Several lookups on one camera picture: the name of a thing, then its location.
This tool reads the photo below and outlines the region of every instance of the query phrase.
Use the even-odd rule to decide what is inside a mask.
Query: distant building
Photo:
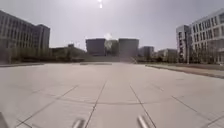
[[[105,48],[104,38],[97,39],[87,39],[86,40],[86,49],[87,52],[92,56],[105,56],[106,48]]]
[[[187,62],[190,59],[191,50],[191,28],[189,26],[183,25],[176,29],[177,37],[177,61]]]
[[[137,57],[138,56],[138,39],[120,38],[119,42],[119,56],[120,57]]]
[[[24,56],[40,56],[49,48],[50,28],[33,25],[15,16],[0,11],[0,61]]]
[[[67,47],[50,48],[51,58],[56,61],[75,61],[85,59],[86,51],[74,47],[74,44],[68,44]]]
[[[157,58],[161,58],[163,62],[176,63],[177,49],[162,49],[157,52]]]
[[[181,44],[180,40],[183,38],[182,33],[188,31],[189,28],[191,30],[190,33],[192,39],[190,59],[198,62],[223,63],[224,9],[220,9],[219,11],[203,17],[188,26],[177,29],[178,53],[180,54],[181,48],[179,48],[179,44]]]
[[[139,48],[139,55],[149,60],[153,57],[154,47],[152,46],[143,46]]]

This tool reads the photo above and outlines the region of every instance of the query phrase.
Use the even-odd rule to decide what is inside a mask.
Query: building facade
[[[0,47],[6,58],[43,55],[49,48],[49,38],[50,28],[0,11],[0,43],[4,44]]]
[[[192,44],[191,28],[187,25],[180,26],[176,29],[177,37],[177,61],[180,63],[189,62],[190,50]]]
[[[157,57],[161,58],[163,62],[176,63],[178,52],[177,49],[162,49],[157,52]]]
[[[187,42],[183,33],[190,29],[190,47],[181,49],[181,44]],[[203,17],[190,25],[177,28],[177,48],[179,58],[183,55],[186,60],[186,51],[190,50],[190,60],[200,63],[224,63],[224,9],[220,9]]]
[[[138,56],[138,39],[121,38],[119,42],[119,56],[120,57],[137,57]]]
[[[143,46],[139,48],[139,55],[144,57],[146,60],[150,60],[153,57],[154,47],[152,46]]]
[[[104,38],[87,39],[86,40],[87,53],[89,53],[92,56],[105,56],[106,55],[105,41],[106,39]]]
[[[224,9],[191,25],[192,48],[200,62],[224,62]]]

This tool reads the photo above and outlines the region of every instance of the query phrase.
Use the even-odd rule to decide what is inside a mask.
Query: paved plaza
[[[125,63],[0,68],[10,128],[224,128],[224,80]]]

